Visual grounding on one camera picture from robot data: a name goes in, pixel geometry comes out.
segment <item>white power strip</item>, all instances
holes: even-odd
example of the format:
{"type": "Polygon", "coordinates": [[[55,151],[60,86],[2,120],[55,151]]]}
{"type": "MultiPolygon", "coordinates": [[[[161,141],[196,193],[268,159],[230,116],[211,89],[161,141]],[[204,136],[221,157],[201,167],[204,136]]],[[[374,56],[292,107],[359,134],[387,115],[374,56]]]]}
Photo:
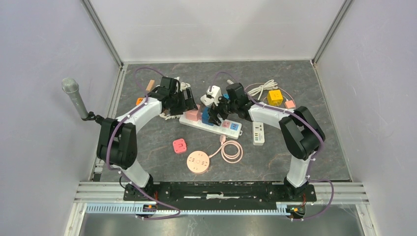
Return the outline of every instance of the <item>white power strip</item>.
{"type": "Polygon", "coordinates": [[[264,123],[252,122],[253,145],[262,146],[265,143],[264,123]]]}
{"type": "Polygon", "coordinates": [[[232,139],[238,139],[240,135],[242,135],[242,124],[239,122],[231,121],[228,119],[222,120],[222,123],[220,126],[217,126],[215,124],[208,125],[204,124],[201,119],[198,121],[193,121],[185,118],[185,115],[181,115],[179,118],[179,122],[181,124],[185,124],[197,129],[202,129],[211,133],[215,134],[224,134],[226,137],[232,138],[232,139]]]}

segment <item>metal frame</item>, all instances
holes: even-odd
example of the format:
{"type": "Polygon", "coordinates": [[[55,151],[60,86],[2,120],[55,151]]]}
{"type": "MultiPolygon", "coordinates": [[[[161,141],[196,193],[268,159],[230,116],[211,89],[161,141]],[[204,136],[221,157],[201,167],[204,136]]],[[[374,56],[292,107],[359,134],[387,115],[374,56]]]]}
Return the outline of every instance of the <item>metal frame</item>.
{"type": "MultiPolygon", "coordinates": [[[[113,93],[112,93],[112,99],[110,100],[109,110],[107,112],[106,117],[110,117],[110,118],[116,117],[117,107],[119,105],[121,89],[123,88],[124,77],[126,76],[127,66],[128,65],[124,65],[119,71],[117,80],[115,82],[115,89],[113,90],[113,93]]],[[[93,159],[95,159],[95,162],[91,168],[91,174],[89,176],[89,179],[92,181],[97,181],[97,179],[98,180],[100,179],[99,177],[101,176],[101,173],[103,172],[104,161],[97,158],[97,155],[95,153],[96,150],[95,148],[93,149],[94,149],[93,159]]]]}
{"type": "MultiPolygon", "coordinates": [[[[316,189],[317,201],[313,204],[326,205],[330,199],[331,187],[328,183],[313,183],[316,189]]],[[[332,205],[369,204],[365,188],[362,183],[335,182],[332,205]]],[[[80,182],[74,203],[144,203],[155,204],[152,201],[130,202],[123,201],[124,190],[118,182],[80,182]]],[[[299,205],[302,202],[279,202],[278,204],[299,205]]]]}
{"type": "Polygon", "coordinates": [[[113,59],[115,60],[116,64],[119,66],[123,66],[123,61],[121,60],[119,54],[116,51],[112,41],[110,40],[109,35],[107,34],[106,30],[104,29],[103,24],[98,18],[97,13],[95,12],[94,7],[91,4],[90,0],[81,0],[81,3],[85,7],[88,15],[91,18],[95,28],[97,29],[98,33],[100,34],[101,38],[103,39],[104,43],[106,44],[107,49],[109,49],[110,54],[112,55],[113,59]]]}
{"type": "Polygon", "coordinates": [[[353,0],[345,0],[342,4],[342,7],[339,9],[339,12],[337,13],[336,17],[333,20],[333,23],[331,24],[330,28],[328,29],[325,38],[323,39],[322,43],[320,44],[319,49],[317,50],[316,54],[314,55],[311,62],[313,64],[316,64],[320,57],[322,56],[324,50],[326,49],[328,43],[330,42],[331,38],[334,35],[334,32],[337,30],[337,28],[340,25],[340,22],[342,21],[343,17],[345,16],[346,12],[348,11],[349,7],[351,6],[353,0]]]}
{"type": "MultiPolygon", "coordinates": [[[[320,80],[319,73],[317,72],[317,67],[316,67],[316,64],[313,64],[313,61],[311,61],[311,65],[313,66],[314,74],[316,75],[317,81],[319,82],[319,85],[320,85],[320,90],[321,90],[321,92],[322,92],[322,94],[323,94],[323,98],[324,98],[324,100],[325,100],[325,105],[326,105],[326,108],[327,108],[327,112],[328,112],[328,114],[329,114],[329,116],[330,116],[331,123],[332,123],[332,124],[333,124],[333,126],[335,127],[334,131],[335,131],[335,133],[336,133],[336,137],[337,137],[337,139],[338,139],[338,140],[341,140],[340,135],[339,135],[339,131],[338,131],[338,129],[336,128],[336,122],[335,122],[335,120],[334,120],[333,113],[331,112],[330,106],[328,105],[328,102],[326,101],[326,97],[327,97],[327,96],[326,96],[326,92],[325,92],[325,90],[323,89],[323,85],[322,85],[322,82],[321,82],[321,80],[320,80]]],[[[346,158],[345,149],[343,148],[343,145],[342,145],[342,143],[341,143],[341,142],[338,142],[338,143],[339,143],[340,149],[342,150],[342,158],[343,158],[343,160],[344,160],[344,161],[345,161],[345,163],[346,163],[346,168],[348,169],[349,179],[353,180],[352,170],[351,170],[351,167],[349,166],[349,160],[346,158]]]]}
{"type": "MultiPolygon", "coordinates": [[[[362,183],[335,182],[332,205],[355,205],[365,236],[376,236],[369,216],[369,200],[362,183]]],[[[316,189],[317,202],[308,204],[326,205],[330,198],[331,187],[328,183],[313,183],[316,189]]],[[[143,206],[154,205],[152,201],[123,201],[124,190],[118,182],[80,182],[75,195],[71,215],[65,229],[65,236],[77,236],[86,213],[136,214],[143,213],[143,206]]],[[[181,214],[190,215],[285,215],[286,205],[299,205],[301,202],[277,202],[277,210],[205,210],[184,211],[181,214]]],[[[173,214],[173,210],[158,210],[155,214],[173,214]]]]}

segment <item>pink cube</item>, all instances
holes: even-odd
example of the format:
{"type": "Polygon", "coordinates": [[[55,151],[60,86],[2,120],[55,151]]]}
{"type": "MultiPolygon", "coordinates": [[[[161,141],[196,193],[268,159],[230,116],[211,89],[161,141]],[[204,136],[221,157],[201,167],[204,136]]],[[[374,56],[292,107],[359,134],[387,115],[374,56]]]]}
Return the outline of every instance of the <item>pink cube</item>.
{"type": "Polygon", "coordinates": [[[177,139],[172,142],[172,145],[174,146],[174,152],[176,154],[181,154],[183,152],[187,151],[187,145],[185,144],[184,139],[177,139]]]}
{"type": "Polygon", "coordinates": [[[287,109],[292,109],[296,107],[293,100],[286,101],[284,105],[285,105],[285,108],[287,109]]]}
{"type": "Polygon", "coordinates": [[[200,105],[197,105],[197,108],[197,110],[186,111],[185,118],[192,121],[198,121],[201,117],[200,105]]]}

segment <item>microphone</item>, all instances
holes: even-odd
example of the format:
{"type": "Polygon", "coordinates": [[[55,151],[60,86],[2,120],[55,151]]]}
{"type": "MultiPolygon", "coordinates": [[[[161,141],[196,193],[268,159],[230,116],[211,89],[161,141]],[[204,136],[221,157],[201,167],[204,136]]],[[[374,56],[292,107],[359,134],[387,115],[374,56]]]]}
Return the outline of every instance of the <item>microphone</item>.
{"type": "Polygon", "coordinates": [[[80,86],[78,86],[78,83],[74,79],[65,78],[62,80],[62,90],[71,98],[72,104],[74,104],[81,119],[86,120],[89,117],[89,113],[81,98],[79,88],[80,86]]]}

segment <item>white panel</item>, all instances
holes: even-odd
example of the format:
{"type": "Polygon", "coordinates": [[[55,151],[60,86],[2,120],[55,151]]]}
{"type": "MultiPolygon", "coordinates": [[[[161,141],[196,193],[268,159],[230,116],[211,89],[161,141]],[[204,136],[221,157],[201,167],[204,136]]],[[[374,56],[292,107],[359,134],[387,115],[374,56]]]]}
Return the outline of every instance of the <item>white panel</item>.
{"type": "Polygon", "coordinates": [[[124,61],[311,59],[343,0],[92,0],[124,61]]]}
{"type": "Polygon", "coordinates": [[[318,63],[382,236],[417,231],[417,1],[354,1],[318,63]]]}
{"type": "Polygon", "coordinates": [[[0,32],[0,235],[60,236],[100,132],[61,81],[106,115],[118,67],[79,0],[2,0],[0,32]]]}

